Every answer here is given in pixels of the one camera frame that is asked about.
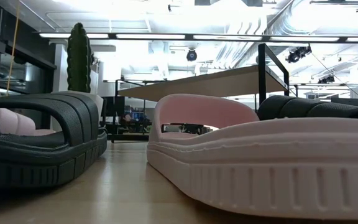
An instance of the slide sandal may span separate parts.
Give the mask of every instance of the slide sandal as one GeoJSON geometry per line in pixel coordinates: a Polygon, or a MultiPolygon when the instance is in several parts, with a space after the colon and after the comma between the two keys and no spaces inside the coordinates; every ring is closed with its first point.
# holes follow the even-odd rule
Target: slide sandal
{"type": "Polygon", "coordinates": [[[0,98],[0,108],[42,111],[61,132],[16,136],[0,132],[0,189],[52,187],[81,175],[107,147],[94,101],[82,94],[57,93],[0,98]]]}
{"type": "Polygon", "coordinates": [[[238,102],[196,95],[166,96],[154,115],[147,160],[189,197],[248,215],[358,220],[358,119],[259,121],[238,102]],[[162,133],[169,123],[219,129],[162,133]]]}

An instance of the window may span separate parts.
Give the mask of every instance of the window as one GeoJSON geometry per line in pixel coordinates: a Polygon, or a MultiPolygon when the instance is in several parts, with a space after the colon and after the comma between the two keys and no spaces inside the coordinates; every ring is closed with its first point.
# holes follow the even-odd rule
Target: window
{"type": "MultiPolygon", "coordinates": [[[[12,55],[1,55],[0,86],[4,89],[7,88],[11,60],[12,55]]],[[[45,93],[45,83],[45,70],[19,57],[14,58],[9,90],[27,94],[45,93]]]]}
{"type": "MultiPolygon", "coordinates": [[[[21,95],[21,93],[9,90],[9,96],[21,95]]],[[[6,89],[0,88],[0,97],[7,96],[6,89]]]]}

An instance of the table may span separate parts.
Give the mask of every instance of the table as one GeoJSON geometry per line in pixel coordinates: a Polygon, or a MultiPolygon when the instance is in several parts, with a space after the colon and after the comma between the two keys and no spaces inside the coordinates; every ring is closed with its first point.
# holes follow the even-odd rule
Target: table
{"type": "Polygon", "coordinates": [[[148,165],[146,143],[116,143],[55,189],[0,193],[0,223],[358,223],[240,215],[190,199],[148,165]]]}

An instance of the pink object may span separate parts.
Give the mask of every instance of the pink object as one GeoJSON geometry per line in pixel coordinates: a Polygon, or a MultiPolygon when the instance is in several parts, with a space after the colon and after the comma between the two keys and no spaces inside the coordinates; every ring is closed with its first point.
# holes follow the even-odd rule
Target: pink object
{"type": "Polygon", "coordinates": [[[3,134],[16,134],[18,125],[16,113],[5,108],[0,109],[0,130],[3,134]]]}
{"type": "Polygon", "coordinates": [[[154,121],[147,160],[191,198],[248,215],[358,219],[358,119],[258,121],[233,101],[170,95],[154,121]],[[164,123],[220,129],[161,133],[164,123]]]}
{"type": "Polygon", "coordinates": [[[21,136],[41,136],[55,132],[49,129],[36,130],[32,119],[5,108],[0,109],[0,131],[1,134],[21,136]]]}

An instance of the cactus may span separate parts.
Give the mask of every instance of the cactus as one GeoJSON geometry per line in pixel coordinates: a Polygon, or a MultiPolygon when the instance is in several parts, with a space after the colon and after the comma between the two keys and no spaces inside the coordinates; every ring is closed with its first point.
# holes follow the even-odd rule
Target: cactus
{"type": "Polygon", "coordinates": [[[80,22],[71,30],[67,54],[68,90],[90,93],[92,50],[90,39],[80,22]]]}

